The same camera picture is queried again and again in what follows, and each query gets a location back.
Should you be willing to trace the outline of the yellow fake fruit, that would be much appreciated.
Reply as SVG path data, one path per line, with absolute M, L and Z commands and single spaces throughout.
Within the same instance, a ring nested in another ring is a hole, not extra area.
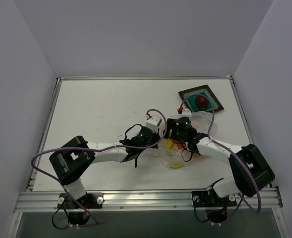
M 169 149 L 169 150 L 174 150 L 175 149 L 175 143 L 170 139 L 166 139 L 166 148 Z

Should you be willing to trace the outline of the clear plastic bag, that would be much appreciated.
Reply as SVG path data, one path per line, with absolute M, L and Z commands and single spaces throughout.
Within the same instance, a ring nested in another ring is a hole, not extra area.
M 182 115 L 174 115 L 171 119 L 178 119 L 183 117 Z M 211 128 L 211 134 L 215 135 L 218 126 L 212 122 L 212 114 L 207 112 L 195 112 L 190 117 L 191 125 L 199 133 L 207 133 L 208 129 Z M 178 169 L 187 164 L 190 164 L 192 157 L 198 158 L 199 154 L 191 155 L 191 152 L 186 149 L 179 150 L 175 144 L 174 150 L 166 148 L 166 138 L 163 139 L 157 149 L 147 149 L 146 155 L 159 159 L 159 161 L 167 168 Z

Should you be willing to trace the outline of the dark purple fake fruit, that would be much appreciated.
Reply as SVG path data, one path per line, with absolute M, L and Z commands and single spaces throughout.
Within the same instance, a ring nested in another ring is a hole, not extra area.
M 204 111 L 208 109 L 209 101 L 203 95 L 197 95 L 195 102 L 199 110 Z

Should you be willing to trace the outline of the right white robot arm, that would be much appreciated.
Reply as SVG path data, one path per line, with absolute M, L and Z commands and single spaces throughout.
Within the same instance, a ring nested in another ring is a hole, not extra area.
M 197 132 L 189 117 L 168 119 L 167 129 L 165 138 L 181 143 L 191 154 L 212 157 L 230 166 L 232 176 L 214 182 L 207 192 L 212 204 L 220 204 L 232 194 L 253 197 L 276 178 L 254 144 L 239 146 L 210 138 L 205 133 Z

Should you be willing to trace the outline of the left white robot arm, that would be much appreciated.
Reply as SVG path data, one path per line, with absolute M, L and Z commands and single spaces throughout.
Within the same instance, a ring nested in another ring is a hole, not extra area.
M 87 192 L 80 179 L 82 174 L 93 163 L 136 161 L 144 148 L 160 140 L 158 126 L 142 126 L 139 133 L 131 139 L 125 138 L 116 142 L 114 148 L 101 151 L 112 144 L 88 142 L 83 136 L 76 136 L 63 145 L 64 148 L 90 148 L 96 151 L 64 150 L 50 155 L 49 161 L 60 184 L 70 194 L 69 202 L 76 208 L 87 203 Z

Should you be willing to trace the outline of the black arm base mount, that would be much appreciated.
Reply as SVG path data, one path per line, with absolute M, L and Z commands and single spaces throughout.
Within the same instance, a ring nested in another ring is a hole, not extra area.
M 77 202 L 84 206 L 86 209 L 101 209 L 104 203 L 104 195 L 101 192 L 89 192 Z M 79 205 L 75 203 L 67 193 L 60 193 L 58 198 L 57 208 L 64 206 L 65 209 L 79 209 Z

